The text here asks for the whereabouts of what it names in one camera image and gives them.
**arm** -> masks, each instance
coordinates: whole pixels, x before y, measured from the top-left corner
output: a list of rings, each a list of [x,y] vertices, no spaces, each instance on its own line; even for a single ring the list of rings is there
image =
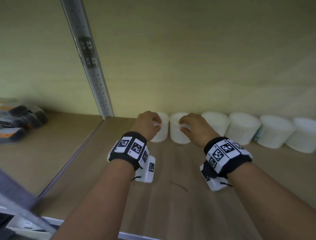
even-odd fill
[[[162,123],[157,113],[148,111],[140,114],[131,131],[139,132],[149,141],[161,128],[159,125],[154,127],[153,120]],[[112,160],[83,202],[51,240],[117,240],[134,176],[134,167],[129,162]]]
[[[183,122],[191,131],[181,131],[199,147],[219,136],[200,115],[190,113]],[[256,165],[246,162],[227,177],[264,239],[316,239],[316,210]]]

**wristband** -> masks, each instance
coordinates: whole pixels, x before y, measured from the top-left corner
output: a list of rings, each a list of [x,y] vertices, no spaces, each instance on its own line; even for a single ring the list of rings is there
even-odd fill
[[[133,165],[134,170],[143,169],[149,156],[146,138],[138,132],[127,132],[115,143],[107,160],[122,159]]]
[[[209,141],[205,148],[206,161],[210,167],[204,163],[203,175],[207,174],[210,178],[224,177],[233,172],[245,162],[251,162],[251,154],[234,140],[227,137],[216,137]]]

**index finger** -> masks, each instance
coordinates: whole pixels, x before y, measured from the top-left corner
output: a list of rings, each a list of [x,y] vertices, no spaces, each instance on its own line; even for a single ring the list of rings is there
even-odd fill
[[[151,116],[152,120],[156,121],[156,122],[159,123],[159,124],[162,124],[162,120],[161,120],[161,118],[159,117],[158,113],[156,113],[156,112],[150,112],[150,116]]]
[[[182,123],[190,123],[192,122],[192,117],[189,116],[189,115],[186,115],[186,116],[183,116],[182,118],[180,118],[179,120],[179,124],[182,124]]]

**yellow wall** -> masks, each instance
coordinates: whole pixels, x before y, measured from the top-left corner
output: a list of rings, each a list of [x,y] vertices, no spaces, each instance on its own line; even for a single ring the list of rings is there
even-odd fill
[[[313,1],[84,3],[116,116],[316,117]]]
[[[0,97],[99,115],[60,1],[0,1],[0,44]]]

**person's right hand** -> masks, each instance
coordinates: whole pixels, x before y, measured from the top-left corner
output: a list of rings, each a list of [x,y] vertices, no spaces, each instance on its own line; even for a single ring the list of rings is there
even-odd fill
[[[181,132],[187,135],[191,142],[200,148],[204,148],[213,138],[220,137],[201,115],[189,113],[180,118],[179,124],[183,123],[189,123],[191,125],[191,131],[182,127],[180,128]]]

